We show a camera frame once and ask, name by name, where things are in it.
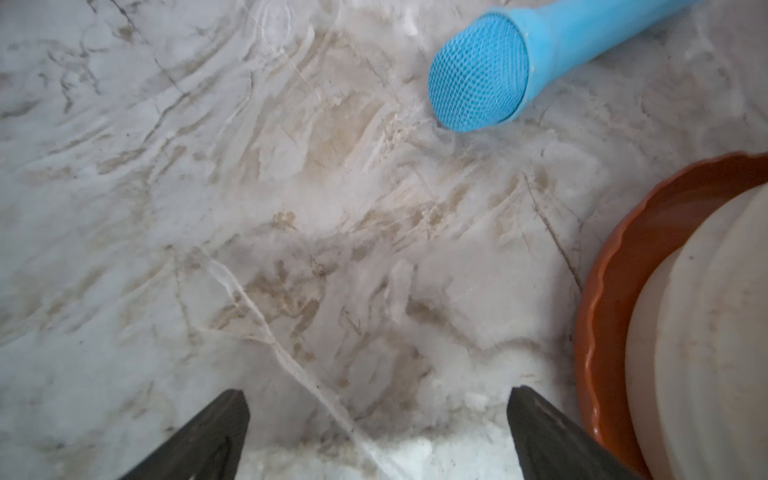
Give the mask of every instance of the blue mesh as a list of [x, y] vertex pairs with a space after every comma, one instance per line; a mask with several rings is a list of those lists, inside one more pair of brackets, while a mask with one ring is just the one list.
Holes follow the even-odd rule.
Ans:
[[471, 131], [515, 113], [527, 84], [528, 53], [520, 31], [504, 15], [489, 14], [435, 56], [429, 100], [447, 128]]

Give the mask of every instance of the terracotta bowl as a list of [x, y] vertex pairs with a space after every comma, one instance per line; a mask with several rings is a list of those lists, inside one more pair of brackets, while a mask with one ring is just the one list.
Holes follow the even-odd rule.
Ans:
[[768, 154], [700, 161], [658, 184], [614, 230], [587, 278], [575, 331], [584, 429], [650, 478], [634, 435], [624, 380], [627, 330], [648, 277], [711, 213], [768, 182]]

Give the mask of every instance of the blue plastic tube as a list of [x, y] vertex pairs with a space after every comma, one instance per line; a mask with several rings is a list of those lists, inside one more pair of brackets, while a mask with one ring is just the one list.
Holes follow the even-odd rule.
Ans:
[[512, 116], [549, 82], [698, 0], [560, 0], [539, 8], [493, 8], [510, 18], [528, 50], [528, 86]]

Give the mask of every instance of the marble countertop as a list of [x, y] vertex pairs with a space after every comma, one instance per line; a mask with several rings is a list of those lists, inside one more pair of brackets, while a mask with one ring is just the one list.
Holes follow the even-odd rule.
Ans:
[[578, 418], [614, 225], [768, 150], [768, 8], [696, 7], [511, 124], [440, 128], [432, 57], [499, 4], [0, 3], [0, 477], [117, 478], [237, 388], [238, 478], [521, 478], [510, 388]]

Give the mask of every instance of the mesh net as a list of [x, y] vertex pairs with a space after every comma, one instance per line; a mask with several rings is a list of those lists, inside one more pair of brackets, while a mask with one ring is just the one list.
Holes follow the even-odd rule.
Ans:
[[527, 84], [528, 53], [520, 31], [504, 15], [483, 15], [435, 56], [429, 100], [447, 128], [471, 131], [515, 113]]

